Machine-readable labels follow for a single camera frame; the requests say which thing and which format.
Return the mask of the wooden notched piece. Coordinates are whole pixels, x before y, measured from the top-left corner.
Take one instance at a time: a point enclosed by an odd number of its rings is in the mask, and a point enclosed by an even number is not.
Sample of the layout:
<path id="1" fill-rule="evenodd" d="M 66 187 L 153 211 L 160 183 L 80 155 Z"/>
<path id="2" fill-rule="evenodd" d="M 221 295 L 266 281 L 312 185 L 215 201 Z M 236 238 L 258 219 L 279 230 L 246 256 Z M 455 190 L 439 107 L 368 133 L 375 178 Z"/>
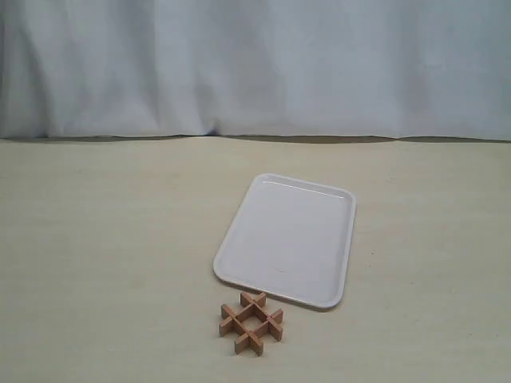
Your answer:
<path id="1" fill-rule="evenodd" d="M 236 319 L 243 325 L 249 318 L 257 318 L 259 325 L 251 329 L 258 338 L 270 334 L 276 341 L 283 337 L 283 310 L 278 309 L 272 314 L 265 311 L 267 295 L 265 293 L 252 296 L 247 292 L 240 293 L 240 305 L 242 310 L 236 315 Z"/>
<path id="2" fill-rule="evenodd" d="M 240 354 L 246 349 L 251 349 L 257 356 L 263 355 L 263 336 L 270 334 L 276 341 L 280 342 L 283 337 L 283 315 L 282 309 L 278 309 L 267 316 L 265 322 L 261 322 L 255 329 L 249 330 L 243 324 L 245 334 L 239 335 L 234 341 L 234 350 Z"/>
<path id="3" fill-rule="evenodd" d="M 219 324 L 219 335 L 221 337 L 235 332 L 238 335 L 245 334 L 241 321 L 237 318 L 235 311 L 227 304 L 220 307 L 221 320 Z"/>
<path id="4" fill-rule="evenodd" d="M 249 318 L 257 318 L 260 322 L 267 320 L 267 313 L 264 311 L 267 296 L 265 293 L 251 295 L 247 292 L 240 293 L 240 308 L 235 311 L 229 305 L 223 304 L 220 307 L 222 319 L 235 318 L 238 322 L 244 323 Z"/>

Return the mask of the white plastic tray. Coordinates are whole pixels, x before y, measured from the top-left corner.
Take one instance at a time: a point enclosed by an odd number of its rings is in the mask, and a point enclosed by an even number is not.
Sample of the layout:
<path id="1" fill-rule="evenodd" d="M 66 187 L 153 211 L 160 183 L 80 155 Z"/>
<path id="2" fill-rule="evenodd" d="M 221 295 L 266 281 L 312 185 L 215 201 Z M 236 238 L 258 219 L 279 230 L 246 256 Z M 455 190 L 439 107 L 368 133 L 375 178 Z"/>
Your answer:
<path id="1" fill-rule="evenodd" d="M 264 173 L 252 181 L 213 259 L 231 285 L 329 310 L 343 297 L 355 195 Z"/>

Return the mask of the white cloth backdrop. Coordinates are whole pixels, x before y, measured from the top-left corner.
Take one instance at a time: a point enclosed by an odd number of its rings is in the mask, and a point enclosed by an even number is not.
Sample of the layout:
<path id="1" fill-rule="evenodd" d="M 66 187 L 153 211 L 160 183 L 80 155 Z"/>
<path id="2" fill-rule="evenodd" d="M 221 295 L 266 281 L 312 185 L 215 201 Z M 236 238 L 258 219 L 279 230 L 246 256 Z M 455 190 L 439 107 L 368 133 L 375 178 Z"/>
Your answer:
<path id="1" fill-rule="evenodd" d="M 1 134 L 510 138 L 507 1 L 4 1 Z"/>

